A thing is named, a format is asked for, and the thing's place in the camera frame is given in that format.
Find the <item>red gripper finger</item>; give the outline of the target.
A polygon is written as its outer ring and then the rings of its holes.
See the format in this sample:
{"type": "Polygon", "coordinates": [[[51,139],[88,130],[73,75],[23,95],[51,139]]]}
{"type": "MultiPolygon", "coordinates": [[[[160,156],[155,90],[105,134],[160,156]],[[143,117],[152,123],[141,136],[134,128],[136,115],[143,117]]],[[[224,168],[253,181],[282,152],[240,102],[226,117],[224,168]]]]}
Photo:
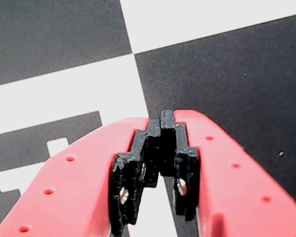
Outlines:
{"type": "Polygon", "coordinates": [[[120,236],[148,179],[159,121],[127,118],[50,157],[0,224],[0,237],[120,236]]]}
{"type": "Polygon", "coordinates": [[[200,153],[201,237],[296,237],[296,202],[218,124],[194,110],[164,110],[200,153]]]}

